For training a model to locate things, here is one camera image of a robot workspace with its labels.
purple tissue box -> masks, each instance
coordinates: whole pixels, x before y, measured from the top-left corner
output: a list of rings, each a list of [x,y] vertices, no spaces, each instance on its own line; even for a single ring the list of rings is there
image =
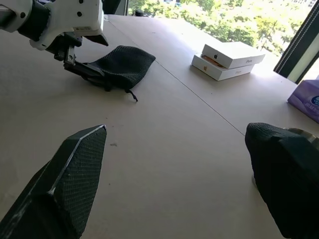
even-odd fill
[[[301,81],[288,102],[319,123],[319,80]]]

tissue box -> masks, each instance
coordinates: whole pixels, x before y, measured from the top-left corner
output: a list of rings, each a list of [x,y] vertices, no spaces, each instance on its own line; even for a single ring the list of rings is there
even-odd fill
[[[288,102],[319,123],[319,80],[301,81]]]
[[[198,68],[202,72],[206,73],[216,81],[225,80],[231,77],[240,76],[251,72],[254,65],[238,67],[234,69],[227,69],[210,59],[207,56],[196,54],[194,55],[193,61],[191,63],[194,67]]]
[[[214,46],[205,44],[202,54],[228,69],[254,65],[265,57],[261,51],[242,42],[225,42]]]

window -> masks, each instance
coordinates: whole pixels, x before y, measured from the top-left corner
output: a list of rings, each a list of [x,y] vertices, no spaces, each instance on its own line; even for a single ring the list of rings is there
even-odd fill
[[[272,69],[311,10],[304,0],[129,0],[128,9],[183,19],[221,42],[246,43],[269,55]]]
[[[319,74],[319,2],[309,6],[311,12],[274,69],[297,84],[302,79],[316,79]]]

textured gripper pad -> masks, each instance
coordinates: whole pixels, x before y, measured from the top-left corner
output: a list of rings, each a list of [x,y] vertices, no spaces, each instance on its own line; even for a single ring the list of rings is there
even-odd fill
[[[319,238],[319,152],[303,136],[266,123],[245,135],[256,185],[286,238]]]
[[[101,128],[80,142],[54,191],[78,237],[84,232],[98,188],[105,138]]]

building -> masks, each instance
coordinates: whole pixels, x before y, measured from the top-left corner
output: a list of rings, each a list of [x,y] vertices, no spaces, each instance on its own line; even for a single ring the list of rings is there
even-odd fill
[[[292,2],[308,5],[308,7],[313,7],[316,1],[317,0],[292,0]]]

